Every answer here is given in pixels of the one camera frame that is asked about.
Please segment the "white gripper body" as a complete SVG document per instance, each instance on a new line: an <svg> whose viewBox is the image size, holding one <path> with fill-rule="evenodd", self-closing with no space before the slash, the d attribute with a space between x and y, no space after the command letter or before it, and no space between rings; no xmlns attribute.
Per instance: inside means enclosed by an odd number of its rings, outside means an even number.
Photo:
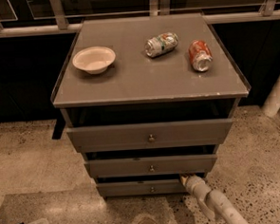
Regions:
<svg viewBox="0 0 280 224"><path fill-rule="evenodd" d="M191 196L194 196L197 199L205 198L212 190L209 186L207 186L204 179L198 176L188 177L185 182L185 189Z"/></svg>

